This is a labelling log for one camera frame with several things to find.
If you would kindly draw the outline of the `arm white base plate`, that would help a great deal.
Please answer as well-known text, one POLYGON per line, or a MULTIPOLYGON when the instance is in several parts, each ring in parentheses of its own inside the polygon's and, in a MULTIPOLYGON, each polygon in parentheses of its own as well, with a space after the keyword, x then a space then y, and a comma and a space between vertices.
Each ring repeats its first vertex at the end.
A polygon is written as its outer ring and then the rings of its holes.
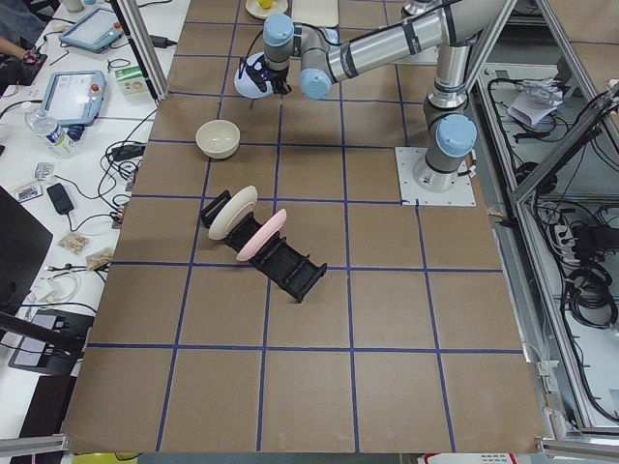
POLYGON ((404 206, 467 207, 477 205, 469 166, 443 174, 433 171, 425 147, 396 147, 400 203, 404 206))

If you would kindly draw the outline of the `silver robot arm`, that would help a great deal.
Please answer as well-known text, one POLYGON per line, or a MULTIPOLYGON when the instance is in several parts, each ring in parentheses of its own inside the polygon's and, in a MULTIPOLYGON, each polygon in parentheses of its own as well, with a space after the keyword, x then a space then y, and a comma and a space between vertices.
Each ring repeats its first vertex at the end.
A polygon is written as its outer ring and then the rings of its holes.
POLYGON ((238 71, 236 88, 252 99, 286 95, 289 60, 297 58, 303 94, 323 100, 336 83, 436 47, 436 75, 424 107, 430 142, 413 176, 422 189, 444 192, 453 186, 477 139, 474 123, 462 113, 468 101, 468 54, 476 36, 495 23, 506 5, 504 1, 410 1, 399 22, 342 43, 334 31, 274 14, 262 29, 263 52, 246 60, 238 71))

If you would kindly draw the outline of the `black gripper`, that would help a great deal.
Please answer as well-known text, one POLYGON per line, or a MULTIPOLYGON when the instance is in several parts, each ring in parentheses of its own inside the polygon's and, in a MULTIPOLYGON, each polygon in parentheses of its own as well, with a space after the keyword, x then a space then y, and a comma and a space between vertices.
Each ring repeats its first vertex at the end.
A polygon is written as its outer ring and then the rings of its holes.
POLYGON ((287 82, 288 72, 289 68, 279 71, 267 69, 264 72, 264 77, 271 83, 271 87, 275 95, 288 95, 291 92, 291 87, 287 82))

